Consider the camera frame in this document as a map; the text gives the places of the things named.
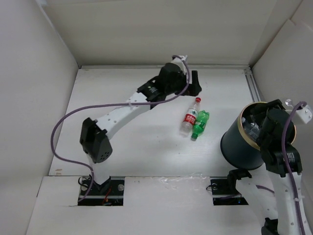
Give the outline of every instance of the bottle cap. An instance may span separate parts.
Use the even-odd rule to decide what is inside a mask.
[[[198,135],[196,133],[191,135],[191,140],[195,141],[198,138]]]

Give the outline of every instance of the gold rim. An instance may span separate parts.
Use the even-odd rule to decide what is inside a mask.
[[[238,125],[238,130],[239,130],[240,135],[242,136],[242,138],[244,138],[244,140],[245,140],[251,147],[253,147],[253,148],[257,149],[257,150],[260,150],[260,146],[258,146],[257,143],[254,142],[254,140],[251,139],[251,138],[248,136],[248,134],[245,132],[244,127],[243,127],[243,124],[242,124],[242,122],[241,122],[241,119],[242,119],[243,113],[244,113],[244,111],[246,110],[247,107],[249,107],[249,106],[251,106],[251,105],[253,105],[253,104],[260,104],[260,103],[266,103],[266,102],[254,102],[254,103],[248,104],[247,106],[244,107],[244,109],[241,111],[241,113],[239,114],[239,116],[238,116],[238,118],[237,118],[237,125]],[[293,125],[293,126],[294,126],[294,137],[293,137],[293,140],[292,140],[291,143],[294,142],[295,137],[296,137],[296,135],[297,135],[297,129],[296,129],[295,125]]]

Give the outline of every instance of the screw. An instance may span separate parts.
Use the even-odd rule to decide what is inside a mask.
[[[117,190],[123,191],[123,190],[124,190],[124,185],[118,185],[118,186],[117,186]]]

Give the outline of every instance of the bottle label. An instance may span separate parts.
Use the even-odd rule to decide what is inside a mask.
[[[198,111],[195,109],[188,109],[184,121],[195,124],[196,118],[198,116]]]
[[[198,125],[202,129],[204,129],[206,124],[203,121],[196,121],[195,125]]]

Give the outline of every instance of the plastic bottle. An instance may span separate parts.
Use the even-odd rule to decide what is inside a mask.
[[[197,97],[195,102],[189,107],[187,114],[184,118],[184,121],[180,127],[180,134],[187,137],[189,132],[192,130],[192,126],[195,124],[195,121],[200,110],[200,101],[201,99]]]
[[[202,110],[201,112],[199,112],[198,118],[192,129],[191,139],[193,141],[195,141],[198,138],[198,136],[204,131],[206,123],[209,120],[209,118],[210,118],[210,114],[207,113],[205,110]]]

